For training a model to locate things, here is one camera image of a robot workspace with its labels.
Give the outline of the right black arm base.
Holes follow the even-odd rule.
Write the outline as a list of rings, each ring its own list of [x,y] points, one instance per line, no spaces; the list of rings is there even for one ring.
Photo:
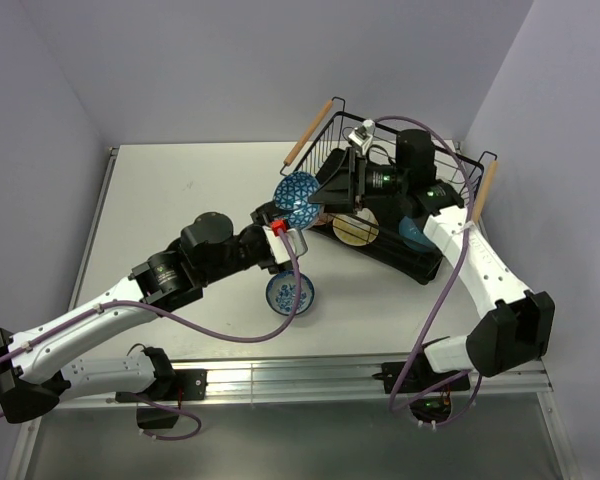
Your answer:
[[[380,371],[373,374],[372,377],[381,381],[384,392],[390,394],[403,366],[403,362],[382,363]],[[446,381],[456,374],[458,374],[458,371],[435,373],[427,363],[426,358],[423,355],[419,355],[415,359],[398,392],[400,394],[416,394],[438,382]],[[452,412],[451,393],[469,391],[470,387],[471,384],[467,375],[449,381],[436,390],[437,395],[424,397],[413,402],[410,406],[411,413],[417,420],[423,422],[447,420]]]

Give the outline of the yellow blue sun bowl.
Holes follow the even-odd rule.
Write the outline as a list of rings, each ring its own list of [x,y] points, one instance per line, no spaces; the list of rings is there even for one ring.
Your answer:
[[[377,222],[372,214],[364,214],[362,219],[349,215],[336,215],[332,221],[332,228],[338,240],[352,247],[369,245],[379,235]]]

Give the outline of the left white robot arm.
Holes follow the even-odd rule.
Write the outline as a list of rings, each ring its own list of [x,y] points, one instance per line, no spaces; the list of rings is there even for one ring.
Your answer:
[[[27,331],[0,328],[0,417],[24,423],[64,401],[109,392],[143,400],[167,397],[177,374],[162,349],[93,361],[84,353],[158,318],[237,343],[239,337],[196,325],[177,310],[200,300],[210,284],[253,266],[271,273],[290,268],[298,275],[298,259],[307,250],[302,232],[284,220],[257,222],[236,233],[224,214],[198,216],[165,250],[95,299]]]

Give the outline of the white blue floral bowl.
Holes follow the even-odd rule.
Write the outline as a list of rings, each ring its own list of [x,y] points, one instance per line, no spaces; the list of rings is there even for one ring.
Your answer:
[[[296,314],[301,315],[309,310],[315,300],[316,292],[313,282],[302,274],[300,300]],[[268,306],[276,313],[287,316],[291,313],[297,293],[296,278],[292,271],[281,272],[272,277],[265,289]]]

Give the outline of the plain blue bowl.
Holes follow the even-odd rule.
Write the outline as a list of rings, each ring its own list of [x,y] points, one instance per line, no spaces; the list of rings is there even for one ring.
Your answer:
[[[408,216],[401,219],[398,225],[398,233],[403,238],[405,245],[416,252],[428,253],[436,250],[435,244],[424,235],[415,221]]]

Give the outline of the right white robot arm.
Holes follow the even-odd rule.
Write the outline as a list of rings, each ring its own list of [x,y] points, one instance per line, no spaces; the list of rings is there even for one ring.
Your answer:
[[[413,365],[415,383],[432,390],[448,372],[475,370],[494,377],[543,357],[548,349],[555,304],[546,292],[533,292],[495,253],[472,221],[475,205],[437,176],[431,133],[402,130],[391,161],[369,158],[372,121],[354,129],[346,148],[333,149],[317,172],[319,188],[311,200],[329,214],[351,215],[360,207],[387,200],[414,224],[419,238],[400,235],[410,249],[431,245],[453,267],[476,307],[473,330],[456,337],[417,342],[423,359]]]

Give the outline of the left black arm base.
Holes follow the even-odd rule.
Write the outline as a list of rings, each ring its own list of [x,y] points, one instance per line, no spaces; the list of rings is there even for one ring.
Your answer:
[[[194,414],[184,410],[189,401],[202,401],[206,397],[207,373],[205,369],[175,370],[164,381],[158,381],[147,392],[131,394],[118,392],[115,400],[118,403],[137,403],[136,424],[140,432],[146,436],[154,436],[161,441],[176,441],[196,435],[202,428],[201,420]],[[194,421],[191,434],[167,435],[178,420],[188,418]]]

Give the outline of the blue triangle pattern bowl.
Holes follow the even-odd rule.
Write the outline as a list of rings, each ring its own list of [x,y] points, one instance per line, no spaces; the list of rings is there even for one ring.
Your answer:
[[[312,227],[322,212],[320,204],[309,198],[319,189],[318,180],[306,172],[293,172],[277,185],[273,200],[276,207],[285,211],[283,218],[291,228],[304,230]]]

